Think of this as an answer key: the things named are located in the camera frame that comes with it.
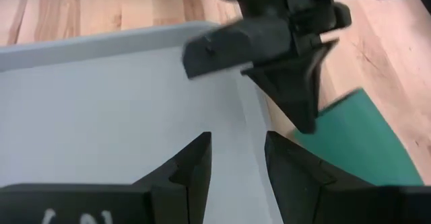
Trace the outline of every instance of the green mat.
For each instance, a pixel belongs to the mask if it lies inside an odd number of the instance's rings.
[[[311,153],[371,184],[424,185],[404,146],[363,89],[324,109],[315,134],[294,134]]]

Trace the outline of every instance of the wooden floor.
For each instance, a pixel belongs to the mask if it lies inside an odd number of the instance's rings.
[[[419,0],[340,1],[354,24],[323,36],[341,42],[323,67],[321,106],[363,87],[431,184],[431,17]],[[0,46],[238,15],[221,0],[0,0]],[[287,134],[290,122],[269,107]]]

